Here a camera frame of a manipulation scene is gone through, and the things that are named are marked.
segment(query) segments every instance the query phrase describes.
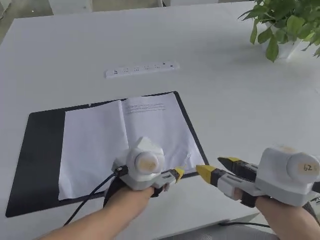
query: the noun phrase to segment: power strip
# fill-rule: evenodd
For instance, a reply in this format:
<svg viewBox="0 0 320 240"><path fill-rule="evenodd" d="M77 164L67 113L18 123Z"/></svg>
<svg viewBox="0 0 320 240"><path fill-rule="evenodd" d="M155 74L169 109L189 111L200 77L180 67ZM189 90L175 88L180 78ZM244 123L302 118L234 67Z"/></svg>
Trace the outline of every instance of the power strip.
<svg viewBox="0 0 320 240"><path fill-rule="evenodd" d="M166 72L179 69L180 66L175 61L149 62L136 66L124 66L105 71L106 78L123 77L129 75L149 74Z"/></svg>

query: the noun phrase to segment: forearm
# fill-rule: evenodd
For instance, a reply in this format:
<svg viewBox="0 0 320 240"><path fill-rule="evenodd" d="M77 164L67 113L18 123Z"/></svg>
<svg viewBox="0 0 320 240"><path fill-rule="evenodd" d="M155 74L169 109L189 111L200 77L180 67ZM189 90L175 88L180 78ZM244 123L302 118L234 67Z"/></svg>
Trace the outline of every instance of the forearm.
<svg viewBox="0 0 320 240"><path fill-rule="evenodd" d="M302 207L259 197L256 207L281 240L319 240L320 226Z"/></svg>
<svg viewBox="0 0 320 240"><path fill-rule="evenodd" d="M123 187L103 209L54 230L40 240L111 240L143 211L153 193L152 187L142 191Z"/></svg>
<svg viewBox="0 0 320 240"><path fill-rule="evenodd" d="M111 240L130 222L117 206L106 207L52 231L41 240Z"/></svg>

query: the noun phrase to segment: black folder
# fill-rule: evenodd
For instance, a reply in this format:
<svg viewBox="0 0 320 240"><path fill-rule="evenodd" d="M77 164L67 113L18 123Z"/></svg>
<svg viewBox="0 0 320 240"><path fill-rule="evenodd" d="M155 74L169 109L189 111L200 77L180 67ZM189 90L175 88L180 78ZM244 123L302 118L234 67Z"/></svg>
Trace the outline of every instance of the black folder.
<svg viewBox="0 0 320 240"><path fill-rule="evenodd" d="M169 93L170 92L165 92L149 96ZM204 163L208 165L208 160L181 98L178 92L174 91L173 93L197 144L202 159ZM92 108L110 102L112 101L30 113L6 208L5 215L8 218L81 202L86 198L86 196L82 196L73 199L58 200L65 113L72 110ZM196 172L185 174L183 177L187 178L195 175L197 175ZM92 198L99 198L103 195L103 192L98 192L94 194Z"/></svg>

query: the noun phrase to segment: hand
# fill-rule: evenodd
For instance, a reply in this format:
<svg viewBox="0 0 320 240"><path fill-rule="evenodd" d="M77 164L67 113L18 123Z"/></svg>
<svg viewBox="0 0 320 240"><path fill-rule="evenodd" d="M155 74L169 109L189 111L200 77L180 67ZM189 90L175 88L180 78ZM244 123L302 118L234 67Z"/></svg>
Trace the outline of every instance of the hand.
<svg viewBox="0 0 320 240"><path fill-rule="evenodd" d="M152 194L154 194L153 187L140 191L131 190L127 186L122 187L109 199L105 208L117 209L119 214L123 214L130 222L146 208Z"/></svg>

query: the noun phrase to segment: open booklet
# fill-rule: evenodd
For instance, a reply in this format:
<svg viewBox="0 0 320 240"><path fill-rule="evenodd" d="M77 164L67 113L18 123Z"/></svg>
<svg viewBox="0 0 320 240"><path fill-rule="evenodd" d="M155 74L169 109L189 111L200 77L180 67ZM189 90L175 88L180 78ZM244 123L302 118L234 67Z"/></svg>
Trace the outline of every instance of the open booklet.
<svg viewBox="0 0 320 240"><path fill-rule="evenodd" d="M142 136L162 147L164 171L183 167L192 173L204 164L173 92L67 111L58 199L88 195L112 173L115 158Z"/></svg>

